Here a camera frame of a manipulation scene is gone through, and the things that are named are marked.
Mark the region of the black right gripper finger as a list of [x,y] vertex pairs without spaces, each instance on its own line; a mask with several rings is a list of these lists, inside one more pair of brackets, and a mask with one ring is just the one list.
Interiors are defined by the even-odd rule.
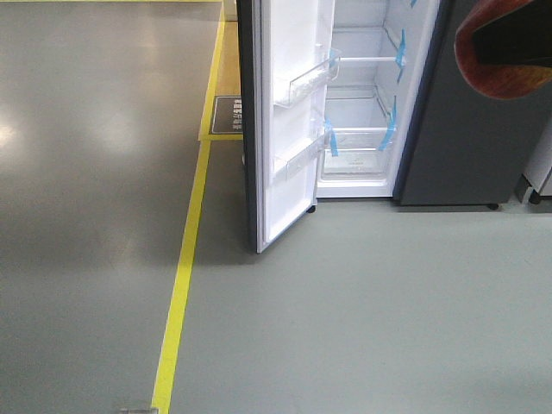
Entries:
[[472,43],[483,65],[551,67],[551,2],[529,1],[475,29]]

